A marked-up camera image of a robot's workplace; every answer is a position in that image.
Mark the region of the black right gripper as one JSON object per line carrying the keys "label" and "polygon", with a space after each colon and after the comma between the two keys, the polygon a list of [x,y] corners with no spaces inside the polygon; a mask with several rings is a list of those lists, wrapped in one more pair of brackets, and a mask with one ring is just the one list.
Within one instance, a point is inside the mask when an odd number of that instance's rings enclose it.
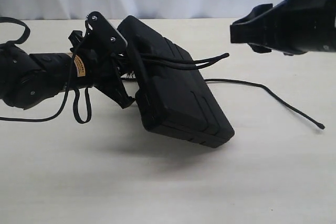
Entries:
{"label": "black right gripper", "polygon": [[335,52],[335,0],[283,0],[260,4],[234,21],[232,44],[248,44],[258,54]]}

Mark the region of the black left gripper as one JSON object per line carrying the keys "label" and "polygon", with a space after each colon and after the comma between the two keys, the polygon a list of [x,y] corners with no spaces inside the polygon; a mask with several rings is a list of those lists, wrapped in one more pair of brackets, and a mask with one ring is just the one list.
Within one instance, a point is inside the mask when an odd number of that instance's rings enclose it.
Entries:
{"label": "black left gripper", "polygon": [[132,105],[135,99],[127,94],[120,76],[119,58],[122,53],[107,52],[94,38],[92,31],[72,31],[69,40],[73,45],[71,51],[86,64],[90,85],[122,109]]}

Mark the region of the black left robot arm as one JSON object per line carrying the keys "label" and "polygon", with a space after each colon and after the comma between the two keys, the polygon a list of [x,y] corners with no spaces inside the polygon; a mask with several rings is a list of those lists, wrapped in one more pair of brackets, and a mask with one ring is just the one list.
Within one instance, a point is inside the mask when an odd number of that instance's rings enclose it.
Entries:
{"label": "black left robot arm", "polygon": [[10,42],[1,45],[1,100],[8,106],[30,109],[43,100],[70,89],[94,87],[120,107],[127,108],[134,98],[121,81],[117,57],[126,49],[125,43],[107,42],[109,36],[80,31],[70,35],[72,53],[27,54]]}

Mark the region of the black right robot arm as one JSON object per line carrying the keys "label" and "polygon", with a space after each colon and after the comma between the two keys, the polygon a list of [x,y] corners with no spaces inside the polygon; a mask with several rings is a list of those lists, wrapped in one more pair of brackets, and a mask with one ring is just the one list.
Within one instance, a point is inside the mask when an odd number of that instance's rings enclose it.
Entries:
{"label": "black right robot arm", "polygon": [[232,44],[259,54],[335,52],[335,0],[283,0],[255,6],[230,27]]}

